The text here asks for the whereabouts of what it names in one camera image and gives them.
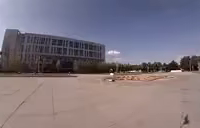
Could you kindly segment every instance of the blue sky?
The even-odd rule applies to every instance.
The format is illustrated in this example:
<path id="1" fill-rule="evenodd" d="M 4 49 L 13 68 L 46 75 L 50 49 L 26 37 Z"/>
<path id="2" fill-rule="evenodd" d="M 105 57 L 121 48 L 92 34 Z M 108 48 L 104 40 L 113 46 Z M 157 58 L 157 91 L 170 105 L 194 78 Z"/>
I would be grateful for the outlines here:
<path id="1" fill-rule="evenodd" d="M 122 63 L 200 55 L 200 0 L 0 0 L 6 28 L 90 40 Z"/>

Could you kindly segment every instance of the paved ground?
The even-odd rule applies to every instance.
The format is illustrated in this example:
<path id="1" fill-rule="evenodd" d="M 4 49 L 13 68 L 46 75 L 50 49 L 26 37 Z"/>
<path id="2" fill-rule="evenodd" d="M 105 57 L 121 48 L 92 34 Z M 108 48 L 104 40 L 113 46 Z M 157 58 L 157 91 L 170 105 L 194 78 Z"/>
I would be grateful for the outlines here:
<path id="1" fill-rule="evenodd" d="M 107 83 L 77 78 L 0 77 L 2 128 L 179 128 L 181 112 L 200 128 L 200 74 Z"/>

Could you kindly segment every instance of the distant building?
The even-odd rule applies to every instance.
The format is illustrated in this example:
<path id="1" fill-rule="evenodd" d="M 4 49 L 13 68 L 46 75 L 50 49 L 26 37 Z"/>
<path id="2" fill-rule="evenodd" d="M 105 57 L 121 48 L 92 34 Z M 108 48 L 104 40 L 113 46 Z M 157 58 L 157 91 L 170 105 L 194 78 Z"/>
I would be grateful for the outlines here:
<path id="1" fill-rule="evenodd" d="M 23 66 L 30 70 L 50 70 L 56 64 L 61 69 L 73 69 L 80 62 L 104 62 L 105 45 L 72 38 L 5 32 L 1 63 L 4 70 Z"/>

